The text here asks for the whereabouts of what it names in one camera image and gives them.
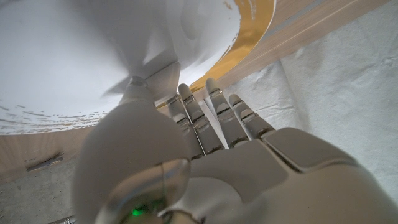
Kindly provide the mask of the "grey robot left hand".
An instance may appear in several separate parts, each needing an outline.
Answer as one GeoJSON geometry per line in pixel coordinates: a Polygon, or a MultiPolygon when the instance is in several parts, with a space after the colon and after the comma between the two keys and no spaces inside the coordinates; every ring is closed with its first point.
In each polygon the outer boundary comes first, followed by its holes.
{"type": "Polygon", "coordinates": [[[356,159],[273,129],[232,95],[216,104],[228,149],[192,156],[147,83],[133,77],[87,136],[72,203],[80,223],[396,223],[397,204],[356,159]]]}

